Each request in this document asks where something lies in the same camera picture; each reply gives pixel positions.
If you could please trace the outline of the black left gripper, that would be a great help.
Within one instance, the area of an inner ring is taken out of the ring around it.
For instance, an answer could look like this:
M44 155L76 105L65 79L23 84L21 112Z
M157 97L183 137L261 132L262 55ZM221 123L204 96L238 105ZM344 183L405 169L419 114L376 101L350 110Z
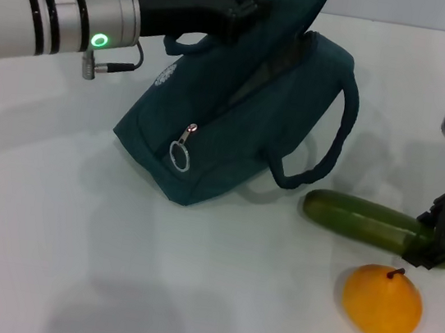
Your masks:
M206 33L235 43L258 0L138 0L141 37Z

